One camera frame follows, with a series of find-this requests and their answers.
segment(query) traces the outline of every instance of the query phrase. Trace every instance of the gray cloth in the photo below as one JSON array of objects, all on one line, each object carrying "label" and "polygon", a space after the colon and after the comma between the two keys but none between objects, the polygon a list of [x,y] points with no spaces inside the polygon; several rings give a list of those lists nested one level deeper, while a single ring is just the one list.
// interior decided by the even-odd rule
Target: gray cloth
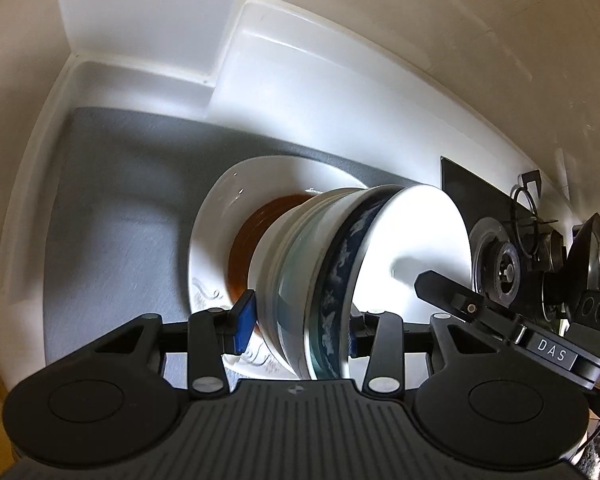
[{"label": "gray cloth", "polygon": [[[270,137],[138,112],[81,108],[63,135],[66,158],[46,240],[47,363],[146,312],[164,322],[187,319],[193,222],[216,180],[242,160],[299,155],[368,186],[410,182]],[[165,377],[174,386],[185,386],[185,362],[168,358]]]}]

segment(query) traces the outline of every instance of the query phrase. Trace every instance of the white plate with brown center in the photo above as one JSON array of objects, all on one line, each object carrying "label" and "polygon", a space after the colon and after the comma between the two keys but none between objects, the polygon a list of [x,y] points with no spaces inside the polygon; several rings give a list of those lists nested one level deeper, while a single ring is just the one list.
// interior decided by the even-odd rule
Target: white plate with brown center
[{"label": "white plate with brown center", "polygon": [[[226,170],[196,216],[189,243],[189,305],[192,312],[229,309],[246,288],[257,242],[279,216],[316,194],[366,187],[349,173],[299,156],[249,158]],[[258,331],[240,358],[226,366],[257,379],[294,379],[270,354]]]}]

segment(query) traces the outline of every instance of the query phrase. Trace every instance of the silver screw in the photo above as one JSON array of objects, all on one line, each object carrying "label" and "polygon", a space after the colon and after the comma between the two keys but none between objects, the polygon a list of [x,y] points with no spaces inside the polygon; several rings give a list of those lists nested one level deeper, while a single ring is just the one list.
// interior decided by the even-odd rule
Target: silver screw
[{"label": "silver screw", "polygon": [[374,377],[369,381],[369,388],[379,394],[390,394],[400,388],[400,381],[393,377]]},{"label": "silver screw", "polygon": [[223,383],[217,377],[205,376],[198,377],[191,383],[191,386],[201,394],[212,394],[213,392],[222,390]]}]

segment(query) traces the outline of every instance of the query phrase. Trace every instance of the black cable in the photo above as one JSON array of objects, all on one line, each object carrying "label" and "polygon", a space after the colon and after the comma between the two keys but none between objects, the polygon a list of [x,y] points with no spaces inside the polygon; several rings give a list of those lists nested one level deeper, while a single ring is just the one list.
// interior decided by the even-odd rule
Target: black cable
[{"label": "black cable", "polygon": [[589,436],[589,438],[587,440],[584,441],[584,444],[582,444],[576,451],[575,453],[573,453],[569,459],[569,461],[571,461],[573,459],[573,457],[575,457],[578,453],[580,453],[581,451],[583,451],[589,444],[591,444],[593,442],[593,440],[600,434],[600,422],[598,423],[598,425],[596,426],[596,429],[593,431],[593,433],[591,433],[591,435]]}]

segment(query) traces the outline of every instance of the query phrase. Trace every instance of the beige tiled wall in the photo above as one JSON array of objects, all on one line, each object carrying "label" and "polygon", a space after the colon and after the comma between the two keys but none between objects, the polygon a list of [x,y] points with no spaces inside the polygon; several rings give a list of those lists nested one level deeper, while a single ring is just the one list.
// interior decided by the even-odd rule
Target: beige tiled wall
[{"label": "beige tiled wall", "polygon": [[600,0],[286,0],[432,75],[600,212]]},{"label": "beige tiled wall", "polygon": [[56,0],[0,0],[0,236],[29,134],[69,52]]}]

